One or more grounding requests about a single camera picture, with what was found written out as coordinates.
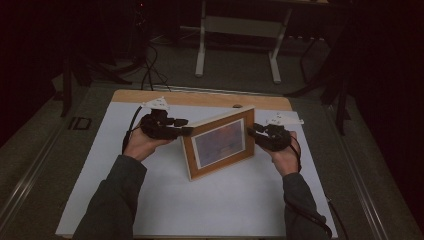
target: gray sleeve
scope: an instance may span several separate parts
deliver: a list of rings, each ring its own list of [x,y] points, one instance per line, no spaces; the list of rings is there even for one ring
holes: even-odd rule
[[[295,208],[325,223],[326,219],[317,212],[317,206],[308,184],[299,173],[292,173],[283,178],[284,197]],[[329,239],[325,230],[305,218],[286,203],[284,219],[287,239]]]
[[[135,159],[119,155],[72,239],[133,239],[138,194],[146,171]]]

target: hand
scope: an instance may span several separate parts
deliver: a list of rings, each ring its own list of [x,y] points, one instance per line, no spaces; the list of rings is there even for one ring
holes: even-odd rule
[[[132,131],[130,140],[123,154],[141,162],[154,153],[157,147],[168,144],[172,141],[173,140],[152,139],[137,127]]]
[[[290,135],[294,138],[297,137],[296,132],[290,132]],[[300,146],[295,139],[292,138],[291,145],[296,149],[297,152],[300,152]],[[297,163],[297,156],[293,152],[293,149],[287,147],[284,150],[278,152],[272,152],[268,149],[262,148],[265,152],[267,152],[271,158],[272,162],[277,168],[277,171],[281,176],[286,176],[290,173],[299,172],[299,166]]]

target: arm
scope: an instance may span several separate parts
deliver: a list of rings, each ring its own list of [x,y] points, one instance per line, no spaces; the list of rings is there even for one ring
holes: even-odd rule
[[[292,136],[292,146],[297,152],[300,152],[295,132],[290,132]],[[278,152],[272,152],[264,149],[272,158],[275,168],[283,178],[284,199],[286,208],[284,220],[286,223],[286,233],[288,239],[328,239],[324,229],[318,224],[312,222],[302,213],[325,223],[325,217],[317,212],[315,200],[312,196],[308,184],[299,173],[299,164],[295,152],[287,147]]]
[[[140,162],[169,142],[150,139],[140,129],[133,131],[124,155],[118,156],[92,197],[74,240],[133,239],[138,194],[147,171]]]

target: black handheld controller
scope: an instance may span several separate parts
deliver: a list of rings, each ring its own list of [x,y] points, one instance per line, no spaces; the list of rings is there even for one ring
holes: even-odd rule
[[[153,139],[174,140],[178,136],[189,136],[192,128],[183,127],[187,124],[188,120],[168,118],[168,112],[160,109],[152,109],[140,120],[143,133]]]
[[[272,152],[284,150],[291,144],[290,132],[284,126],[268,124],[262,126],[254,123],[253,129],[248,128],[247,133],[255,139],[255,143]]]

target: wooden picture frame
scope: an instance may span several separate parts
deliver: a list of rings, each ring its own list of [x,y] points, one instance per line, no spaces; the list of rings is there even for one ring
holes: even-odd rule
[[[247,128],[253,128],[254,108],[236,108],[185,126],[193,128],[182,137],[190,181],[253,156],[255,140]]]

